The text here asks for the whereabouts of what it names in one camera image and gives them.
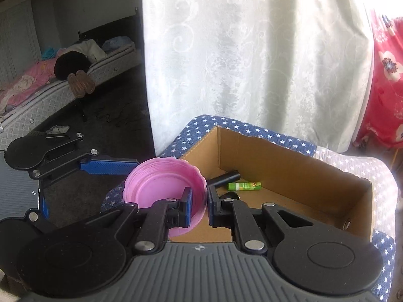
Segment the green lip balm stick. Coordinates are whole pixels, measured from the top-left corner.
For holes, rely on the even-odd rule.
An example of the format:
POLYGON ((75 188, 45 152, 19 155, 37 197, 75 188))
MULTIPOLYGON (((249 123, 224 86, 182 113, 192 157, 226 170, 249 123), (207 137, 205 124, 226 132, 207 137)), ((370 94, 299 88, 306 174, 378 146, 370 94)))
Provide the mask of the green lip balm stick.
POLYGON ((229 191, 239 192, 239 191, 255 191, 261 190, 262 184, 260 182, 236 182, 228 183, 227 189, 229 191))

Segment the black clothing pile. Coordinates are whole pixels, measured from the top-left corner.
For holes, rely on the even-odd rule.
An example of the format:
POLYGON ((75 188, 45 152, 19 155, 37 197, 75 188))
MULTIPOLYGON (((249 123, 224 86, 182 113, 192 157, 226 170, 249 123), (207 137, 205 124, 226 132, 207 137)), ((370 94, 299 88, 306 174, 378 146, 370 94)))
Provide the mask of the black clothing pile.
POLYGON ((88 71, 91 62, 83 53, 70 51, 59 56, 55 62, 54 74, 58 80, 65 81, 70 74, 79 70, 88 71))

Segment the blue star-patterned cloth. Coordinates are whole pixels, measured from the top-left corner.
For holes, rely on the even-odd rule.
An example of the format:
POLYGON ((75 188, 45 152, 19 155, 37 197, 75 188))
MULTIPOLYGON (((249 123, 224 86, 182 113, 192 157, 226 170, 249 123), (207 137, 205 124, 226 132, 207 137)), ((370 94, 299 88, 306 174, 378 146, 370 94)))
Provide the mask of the blue star-patterned cloth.
MULTIPOLYGON (((344 156, 305 142, 228 118, 199 116, 182 130, 162 156, 182 158, 213 128, 311 156, 372 184, 372 247, 382 257, 381 274, 372 289, 347 296, 348 301, 386 301, 395 264, 393 235, 397 185, 388 167, 376 158, 344 156)), ((320 301, 321 296, 288 283, 267 259, 243 254, 226 229, 210 228, 207 219, 155 256, 136 259, 109 301, 320 301)))

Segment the red floral cloth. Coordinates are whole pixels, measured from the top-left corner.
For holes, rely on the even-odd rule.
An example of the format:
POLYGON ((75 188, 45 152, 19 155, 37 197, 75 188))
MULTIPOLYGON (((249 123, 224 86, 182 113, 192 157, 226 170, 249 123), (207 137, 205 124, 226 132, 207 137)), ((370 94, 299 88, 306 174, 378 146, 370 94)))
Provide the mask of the red floral cloth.
POLYGON ((372 15, 374 68, 369 100, 354 144, 374 136, 402 147, 402 18, 372 15))

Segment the pair of brown shoes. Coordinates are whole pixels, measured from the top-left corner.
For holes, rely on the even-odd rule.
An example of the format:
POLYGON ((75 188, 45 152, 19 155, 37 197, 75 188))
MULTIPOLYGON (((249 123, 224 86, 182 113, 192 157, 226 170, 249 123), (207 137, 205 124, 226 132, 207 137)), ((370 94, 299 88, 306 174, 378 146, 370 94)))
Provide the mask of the pair of brown shoes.
POLYGON ((76 74, 68 75, 68 84, 76 98, 82 98, 86 94, 91 94, 96 88, 95 82, 81 69, 76 74))

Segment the black cylindrical tube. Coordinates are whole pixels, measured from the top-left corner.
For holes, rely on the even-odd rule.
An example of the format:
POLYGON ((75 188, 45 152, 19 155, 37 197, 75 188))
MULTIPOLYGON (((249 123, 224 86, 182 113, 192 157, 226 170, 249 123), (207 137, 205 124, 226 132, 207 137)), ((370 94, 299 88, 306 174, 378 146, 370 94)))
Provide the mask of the black cylindrical tube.
POLYGON ((229 183, 237 182, 241 178, 241 174, 237 170, 226 172, 218 177, 208 179, 207 187, 224 187, 229 183))

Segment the white mattress bed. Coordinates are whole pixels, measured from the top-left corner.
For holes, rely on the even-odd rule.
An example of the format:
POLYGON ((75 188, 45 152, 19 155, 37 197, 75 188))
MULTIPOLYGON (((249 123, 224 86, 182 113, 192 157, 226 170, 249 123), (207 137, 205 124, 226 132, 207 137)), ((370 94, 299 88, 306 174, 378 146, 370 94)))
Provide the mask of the white mattress bed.
MULTIPOLYGON (((141 51, 131 42, 93 63, 88 75, 99 86, 141 62, 141 51)), ((9 106, 9 111, 1 117, 1 149, 7 149, 12 141, 27 135, 74 100, 66 81, 52 79, 16 106, 9 106)))

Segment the white patterned curtain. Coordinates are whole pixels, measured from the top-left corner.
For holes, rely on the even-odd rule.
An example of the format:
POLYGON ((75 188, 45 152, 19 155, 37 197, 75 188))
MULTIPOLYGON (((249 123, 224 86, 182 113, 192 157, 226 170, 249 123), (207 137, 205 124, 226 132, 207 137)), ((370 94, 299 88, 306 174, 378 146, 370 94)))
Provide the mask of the white patterned curtain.
POLYGON ((373 39, 363 0, 142 0, 157 153, 216 115, 345 151, 373 39))

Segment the pink plastic lid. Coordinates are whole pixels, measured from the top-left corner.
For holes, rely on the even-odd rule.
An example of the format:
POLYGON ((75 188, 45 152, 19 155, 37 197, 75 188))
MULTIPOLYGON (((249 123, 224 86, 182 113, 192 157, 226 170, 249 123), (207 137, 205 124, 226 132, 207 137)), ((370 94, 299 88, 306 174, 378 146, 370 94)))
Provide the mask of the pink plastic lid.
POLYGON ((191 225, 169 231, 170 237, 178 237, 191 232, 206 210, 206 180, 197 167, 173 157, 150 159, 127 176, 122 197, 124 202, 136 203, 143 209, 151 207, 157 200, 180 199, 186 187, 193 191, 191 225))

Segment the brown cardboard box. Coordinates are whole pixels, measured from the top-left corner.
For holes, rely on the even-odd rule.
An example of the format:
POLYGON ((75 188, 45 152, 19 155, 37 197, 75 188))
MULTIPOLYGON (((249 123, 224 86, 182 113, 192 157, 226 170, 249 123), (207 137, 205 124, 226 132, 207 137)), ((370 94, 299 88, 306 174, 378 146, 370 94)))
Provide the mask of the brown cardboard box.
POLYGON ((372 184, 349 172, 262 138, 213 128, 182 159, 206 179, 237 170, 241 179, 262 189, 240 192, 259 209, 272 202, 367 241, 372 239, 372 184))

